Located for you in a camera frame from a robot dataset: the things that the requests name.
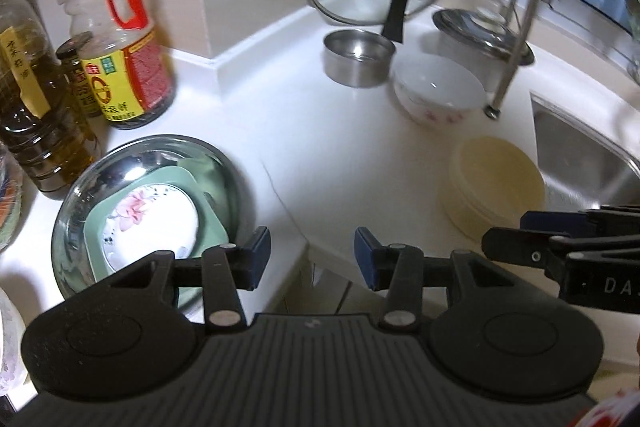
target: pink flower design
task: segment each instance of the pink flower design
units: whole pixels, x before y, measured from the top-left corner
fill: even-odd
[[[145,215],[142,207],[146,202],[147,199],[144,197],[144,192],[139,190],[137,193],[130,194],[118,203],[118,206],[116,206],[116,214],[122,232],[129,230],[133,225],[140,224],[142,217]]]

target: plastic bottle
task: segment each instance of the plastic bottle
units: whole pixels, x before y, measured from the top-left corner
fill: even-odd
[[[67,0],[65,11],[72,38],[92,35],[78,56],[110,124],[132,129],[164,113],[175,87],[143,0]]]
[[[0,0],[0,140],[36,187],[56,199],[100,157],[98,139],[25,0]]]

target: metal basin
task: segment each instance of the metal basin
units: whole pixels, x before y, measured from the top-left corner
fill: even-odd
[[[546,209],[640,204],[640,165],[624,150],[552,104],[532,99]]]

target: white bowl with floral pattern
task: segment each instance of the white bowl with floral pattern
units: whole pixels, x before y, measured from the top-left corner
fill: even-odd
[[[391,74],[398,101],[421,124],[458,123],[486,104],[480,81],[450,58],[399,53]]]
[[[142,185],[130,191],[107,216],[102,254],[117,271],[156,250],[170,250],[176,259],[189,256],[198,234],[198,212],[180,188]]]

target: stainless steel bowl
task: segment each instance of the stainless steel bowl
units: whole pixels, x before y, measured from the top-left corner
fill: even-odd
[[[364,30],[338,30],[324,38],[324,73],[339,84],[373,87],[389,77],[392,41]]]
[[[235,165],[210,144],[174,134],[148,136],[128,142],[91,165],[74,183],[60,207],[51,238],[53,273],[63,297],[69,298],[95,283],[84,244],[84,221],[100,201],[145,174],[184,158],[208,156],[223,168],[232,219],[229,240],[242,244],[255,225],[255,205],[249,185]],[[200,306],[196,298],[181,311],[190,315]]]

